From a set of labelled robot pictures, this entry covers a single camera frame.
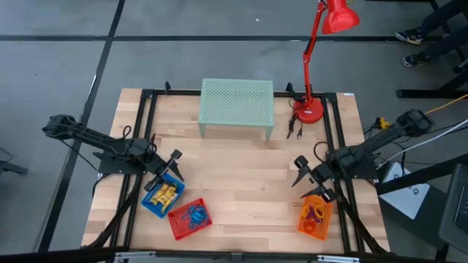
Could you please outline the black floor stand foot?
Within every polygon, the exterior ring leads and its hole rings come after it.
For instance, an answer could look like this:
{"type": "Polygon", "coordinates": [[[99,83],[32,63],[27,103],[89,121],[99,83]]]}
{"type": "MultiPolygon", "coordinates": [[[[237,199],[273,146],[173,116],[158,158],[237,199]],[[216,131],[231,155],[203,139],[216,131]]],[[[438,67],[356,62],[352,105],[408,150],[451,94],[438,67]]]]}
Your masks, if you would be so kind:
{"type": "Polygon", "coordinates": [[[7,155],[6,159],[0,159],[0,175],[2,172],[13,172],[19,175],[25,175],[28,172],[28,169],[17,164],[11,163],[13,160],[13,155],[7,150],[0,147],[0,152],[3,152],[7,155]]]}

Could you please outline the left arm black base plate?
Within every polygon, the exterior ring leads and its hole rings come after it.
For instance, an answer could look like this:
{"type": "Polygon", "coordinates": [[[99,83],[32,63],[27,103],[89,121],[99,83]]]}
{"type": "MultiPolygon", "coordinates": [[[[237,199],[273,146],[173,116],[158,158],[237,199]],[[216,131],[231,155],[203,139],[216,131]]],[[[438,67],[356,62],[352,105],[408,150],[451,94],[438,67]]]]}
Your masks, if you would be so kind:
{"type": "Polygon", "coordinates": [[[138,174],[146,171],[143,163],[129,152],[114,154],[104,151],[93,152],[93,155],[100,160],[98,171],[103,174],[138,174]]]}

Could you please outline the black aluminium rig frame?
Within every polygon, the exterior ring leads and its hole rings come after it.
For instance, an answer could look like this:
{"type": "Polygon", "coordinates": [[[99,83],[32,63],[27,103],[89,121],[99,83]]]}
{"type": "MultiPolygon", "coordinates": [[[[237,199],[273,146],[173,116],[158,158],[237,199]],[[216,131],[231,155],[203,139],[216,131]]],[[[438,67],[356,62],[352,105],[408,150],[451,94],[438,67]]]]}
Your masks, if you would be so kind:
{"type": "Polygon", "coordinates": [[[314,156],[324,151],[322,141],[338,137],[333,116],[305,126],[303,138],[287,139],[291,109],[281,95],[275,100],[276,125],[269,140],[259,128],[209,127],[201,135],[195,90],[158,90],[144,106],[140,95],[136,88],[121,91],[111,134],[120,135],[130,125],[140,135],[154,137],[161,156],[179,150],[178,167],[186,188],[176,204],[182,207],[203,199],[212,223],[177,240],[167,218],[136,205],[122,219],[118,245],[158,257],[233,261],[356,255],[354,229],[346,225],[348,234],[343,236],[338,214],[331,219],[326,240],[296,229],[302,195],[312,186],[307,180],[296,180],[293,162],[305,156],[311,165],[317,163],[314,156]]]}

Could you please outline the orange plastic mesh basket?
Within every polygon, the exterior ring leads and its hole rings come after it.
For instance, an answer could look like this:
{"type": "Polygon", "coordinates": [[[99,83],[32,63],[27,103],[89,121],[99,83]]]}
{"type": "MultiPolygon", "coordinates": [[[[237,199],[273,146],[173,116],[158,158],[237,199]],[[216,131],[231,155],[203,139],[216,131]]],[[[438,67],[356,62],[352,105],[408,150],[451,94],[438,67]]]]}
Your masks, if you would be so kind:
{"type": "Polygon", "coordinates": [[[311,211],[313,211],[313,207],[315,205],[323,205],[325,207],[325,218],[322,220],[320,224],[317,224],[317,228],[315,229],[312,235],[305,233],[303,230],[303,221],[307,218],[303,218],[301,216],[301,212],[299,214],[297,230],[305,235],[314,237],[318,240],[325,241],[328,238],[328,230],[330,226],[330,222],[332,219],[333,214],[333,204],[325,202],[321,197],[317,195],[313,195],[310,197],[306,197],[304,200],[303,205],[308,204],[311,206],[311,211]]]}

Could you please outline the grey equipment case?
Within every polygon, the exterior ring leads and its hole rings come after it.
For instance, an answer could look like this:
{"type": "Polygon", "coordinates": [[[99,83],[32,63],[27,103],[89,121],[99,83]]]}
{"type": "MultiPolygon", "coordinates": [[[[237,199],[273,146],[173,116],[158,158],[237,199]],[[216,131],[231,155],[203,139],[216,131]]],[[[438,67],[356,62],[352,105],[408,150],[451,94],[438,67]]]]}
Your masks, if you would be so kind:
{"type": "Polygon", "coordinates": [[[448,189],[439,236],[468,255],[468,167],[457,164],[448,189]]]}

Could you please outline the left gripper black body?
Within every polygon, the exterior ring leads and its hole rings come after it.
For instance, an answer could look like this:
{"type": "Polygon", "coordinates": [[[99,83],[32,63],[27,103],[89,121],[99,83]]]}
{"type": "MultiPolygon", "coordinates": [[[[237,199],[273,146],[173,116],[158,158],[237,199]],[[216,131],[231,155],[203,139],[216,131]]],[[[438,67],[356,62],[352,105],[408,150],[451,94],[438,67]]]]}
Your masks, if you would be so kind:
{"type": "Polygon", "coordinates": [[[159,155],[146,157],[146,171],[153,175],[162,177],[169,169],[172,160],[162,159],[159,155]]]}

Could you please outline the black floor stand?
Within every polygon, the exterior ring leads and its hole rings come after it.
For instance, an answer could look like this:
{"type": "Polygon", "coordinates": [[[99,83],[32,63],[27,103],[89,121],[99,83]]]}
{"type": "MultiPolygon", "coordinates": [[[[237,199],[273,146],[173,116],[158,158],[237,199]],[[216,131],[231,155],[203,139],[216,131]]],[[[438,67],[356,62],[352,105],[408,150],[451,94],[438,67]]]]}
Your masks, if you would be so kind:
{"type": "MultiPolygon", "coordinates": [[[[463,12],[468,19],[468,12],[463,12]]],[[[416,89],[399,89],[396,91],[398,98],[411,98],[411,99],[455,99],[458,96],[467,94],[467,91],[462,91],[461,87],[468,84],[468,65],[466,65],[464,72],[460,72],[452,80],[439,88],[416,90],[416,89]]]]}

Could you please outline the red desk lamp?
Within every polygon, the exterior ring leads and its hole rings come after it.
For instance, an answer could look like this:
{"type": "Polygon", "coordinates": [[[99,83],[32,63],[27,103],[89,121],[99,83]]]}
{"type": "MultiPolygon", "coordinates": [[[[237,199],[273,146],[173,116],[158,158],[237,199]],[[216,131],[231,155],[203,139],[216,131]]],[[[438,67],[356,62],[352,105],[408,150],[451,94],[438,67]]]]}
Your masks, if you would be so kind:
{"type": "Polygon", "coordinates": [[[322,34],[334,34],[356,27],[360,23],[357,13],[348,7],[347,0],[317,0],[314,23],[307,46],[302,54],[304,88],[306,94],[295,100],[294,113],[302,123],[316,123],[324,114],[322,102],[313,97],[309,63],[317,41],[322,14],[327,12],[322,25],[322,34]]]}

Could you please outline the blue plastic mesh basket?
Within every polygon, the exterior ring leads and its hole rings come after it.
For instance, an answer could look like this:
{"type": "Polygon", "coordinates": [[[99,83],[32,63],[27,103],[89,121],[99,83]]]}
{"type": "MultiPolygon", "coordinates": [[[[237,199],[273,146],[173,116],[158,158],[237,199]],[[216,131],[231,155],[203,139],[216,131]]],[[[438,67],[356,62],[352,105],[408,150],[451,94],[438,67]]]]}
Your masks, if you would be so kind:
{"type": "Polygon", "coordinates": [[[184,185],[181,181],[179,181],[179,180],[173,178],[173,177],[170,176],[169,174],[167,174],[167,173],[164,174],[163,178],[164,178],[165,181],[164,181],[163,183],[160,183],[160,184],[156,185],[156,187],[154,188],[154,190],[148,192],[148,193],[145,195],[145,197],[143,198],[143,200],[141,201],[141,205],[142,205],[143,207],[145,207],[146,209],[150,210],[154,215],[158,216],[159,218],[164,218],[164,217],[167,215],[167,214],[166,214],[166,215],[164,216],[164,215],[161,214],[162,203],[158,203],[157,205],[154,205],[153,203],[151,203],[150,199],[151,199],[151,197],[159,190],[159,188],[161,187],[161,185],[162,185],[162,184],[168,184],[169,186],[175,185],[175,186],[177,187],[177,193],[178,193],[178,196],[177,196],[177,197],[178,197],[178,198],[183,194],[184,189],[185,189],[185,185],[184,185]]]}

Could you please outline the person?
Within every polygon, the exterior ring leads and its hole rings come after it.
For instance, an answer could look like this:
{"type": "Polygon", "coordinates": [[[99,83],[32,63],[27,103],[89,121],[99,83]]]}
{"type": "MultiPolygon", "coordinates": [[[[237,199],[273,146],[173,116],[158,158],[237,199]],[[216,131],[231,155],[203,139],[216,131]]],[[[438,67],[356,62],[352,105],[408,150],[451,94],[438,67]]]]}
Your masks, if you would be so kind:
{"type": "MultiPolygon", "coordinates": [[[[428,15],[419,26],[404,31],[397,31],[395,37],[412,45],[420,45],[435,29],[441,27],[447,20],[468,12],[468,0],[451,0],[428,15]]],[[[453,31],[440,41],[427,46],[423,51],[403,57],[402,64],[414,67],[433,61],[448,52],[468,43],[468,25],[453,31]]]]}

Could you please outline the green perforated metal shelf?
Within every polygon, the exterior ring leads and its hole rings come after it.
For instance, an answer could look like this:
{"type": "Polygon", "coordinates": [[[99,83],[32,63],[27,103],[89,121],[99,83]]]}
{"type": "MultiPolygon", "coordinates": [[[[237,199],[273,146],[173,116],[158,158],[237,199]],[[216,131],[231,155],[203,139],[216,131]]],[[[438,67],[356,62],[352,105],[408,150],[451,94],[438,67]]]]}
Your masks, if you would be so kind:
{"type": "Polygon", "coordinates": [[[198,114],[202,137],[208,125],[263,127],[269,140],[275,126],[273,82],[204,78],[198,114]]]}

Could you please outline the red plastic mesh basket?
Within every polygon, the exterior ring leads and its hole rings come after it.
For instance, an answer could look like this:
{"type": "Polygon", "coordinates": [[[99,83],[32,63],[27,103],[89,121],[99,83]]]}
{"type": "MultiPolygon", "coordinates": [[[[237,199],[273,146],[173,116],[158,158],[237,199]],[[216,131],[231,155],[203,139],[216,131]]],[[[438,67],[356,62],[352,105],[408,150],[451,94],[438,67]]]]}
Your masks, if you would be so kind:
{"type": "Polygon", "coordinates": [[[188,237],[190,235],[193,235],[194,233],[197,233],[199,232],[200,230],[212,225],[212,220],[211,220],[211,217],[210,217],[210,214],[208,212],[208,208],[207,208],[207,205],[205,203],[205,200],[203,198],[199,198],[199,199],[196,199],[186,205],[183,205],[182,207],[179,207],[175,210],[172,210],[171,212],[168,213],[168,219],[169,219],[169,223],[170,223],[170,228],[173,232],[173,236],[175,238],[175,240],[182,240],[184,239],[185,237],[188,237]],[[182,216],[186,215],[187,213],[187,210],[191,207],[191,206],[198,206],[198,205],[202,205],[205,207],[206,209],[206,212],[208,214],[208,220],[200,225],[199,228],[197,229],[190,229],[187,224],[182,221],[182,216]]]}

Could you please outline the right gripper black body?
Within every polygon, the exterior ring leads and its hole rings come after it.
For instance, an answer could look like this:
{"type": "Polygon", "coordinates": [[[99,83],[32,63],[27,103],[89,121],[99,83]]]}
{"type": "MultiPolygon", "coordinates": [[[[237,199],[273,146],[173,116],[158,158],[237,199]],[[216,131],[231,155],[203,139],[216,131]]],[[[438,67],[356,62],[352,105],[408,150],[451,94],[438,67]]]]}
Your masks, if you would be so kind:
{"type": "Polygon", "coordinates": [[[309,181],[315,183],[319,187],[324,187],[327,180],[333,180],[335,175],[333,170],[327,163],[317,165],[309,170],[309,181]]]}

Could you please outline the black metal beam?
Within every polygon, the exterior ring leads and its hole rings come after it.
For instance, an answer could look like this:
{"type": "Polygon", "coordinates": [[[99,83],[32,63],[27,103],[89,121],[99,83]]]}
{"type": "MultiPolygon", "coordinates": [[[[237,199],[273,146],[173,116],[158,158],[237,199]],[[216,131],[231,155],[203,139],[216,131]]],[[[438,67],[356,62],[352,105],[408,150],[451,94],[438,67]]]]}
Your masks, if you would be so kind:
{"type": "Polygon", "coordinates": [[[430,167],[412,172],[400,178],[390,180],[386,183],[380,183],[376,186],[378,195],[408,188],[410,186],[427,183],[430,180],[444,177],[452,174],[457,164],[468,164],[468,153],[455,157],[453,159],[432,165],[430,167]]]}

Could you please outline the white electronics box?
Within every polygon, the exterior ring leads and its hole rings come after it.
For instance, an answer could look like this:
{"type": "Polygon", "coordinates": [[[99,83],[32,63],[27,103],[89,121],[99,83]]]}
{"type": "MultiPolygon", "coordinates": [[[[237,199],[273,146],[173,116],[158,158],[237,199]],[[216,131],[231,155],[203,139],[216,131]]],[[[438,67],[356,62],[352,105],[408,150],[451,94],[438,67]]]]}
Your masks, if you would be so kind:
{"type": "MultiPolygon", "coordinates": [[[[400,163],[393,162],[390,165],[389,170],[386,172],[383,182],[387,183],[391,180],[409,175],[410,173],[411,172],[408,169],[402,169],[400,163]]],[[[426,198],[427,193],[429,192],[429,189],[430,185],[428,183],[421,183],[386,194],[380,194],[379,197],[392,205],[399,212],[403,213],[406,217],[414,220],[424,199],[426,198]]]]}

